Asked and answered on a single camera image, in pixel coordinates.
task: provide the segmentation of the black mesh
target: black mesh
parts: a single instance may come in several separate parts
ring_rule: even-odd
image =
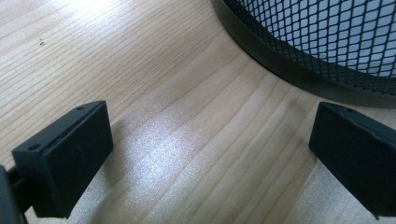
[[[396,95],[395,1],[224,2],[266,45],[315,73]]]

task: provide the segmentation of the black plastic part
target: black plastic part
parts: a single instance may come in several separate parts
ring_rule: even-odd
[[[320,103],[309,147],[375,217],[396,216],[396,131],[340,105]]]
[[[0,165],[0,223],[26,223],[17,205],[5,168]]]
[[[15,200],[21,213],[25,213],[36,199],[32,182],[20,175],[16,166],[8,172],[8,179],[14,190]]]
[[[106,102],[81,105],[16,147],[21,176],[32,183],[38,217],[69,217],[113,149]]]
[[[233,2],[233,9],[239,12],[239,17],[235,15],[226,2]],[[348,81],[350,77],[346,77],[345,83],[337,80],[339,74],[355,74],[353,80],[362,80],[364,83],[380,83],[376,86],[392,83],[388,84],[389,89],[391,89],[394,88],[395,77],[372,77],[335,63],[326,63],[304,53],[288,42],[274,38],[241,5],[241,1],[212,0],[212,4],[221,23],[235,42],[260,64],[288,82],[305,91],[342,103],[396,108],[396,95],[360,88],[353,82]],[[294,52],[292,55],[298,56],[296,56],[299,59],[298,62],[295,58],[285,56],[284,52]],[[317,71],[310,69],[310,67],[328,69]]]

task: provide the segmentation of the wooden desk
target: wooden desk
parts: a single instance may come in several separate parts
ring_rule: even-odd
[[[375,222],[308,150],[323,99],[252,60],[209,0],[4,0],[0,15],[0,162],[99,99],[116,144],[68,220],[32,223]],[[395,110],[352,107],[396,128]]]

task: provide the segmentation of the wooden surface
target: wooden surface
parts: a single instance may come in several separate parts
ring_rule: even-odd
[[[0,2],[0,162],[107,100],[114,152],[69,219],[374,223],[309,152],[318,102],[261,67],[209,0]],[[396,128],[396,111],[356,107]],[[395,223],[381,218],[375,223]]]

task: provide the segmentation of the black mesh wastebasket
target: black mesh wastebasket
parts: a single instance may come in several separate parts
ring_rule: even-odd
[[[396,108],[396,1],[212,0],[236,42],[320,96]]]

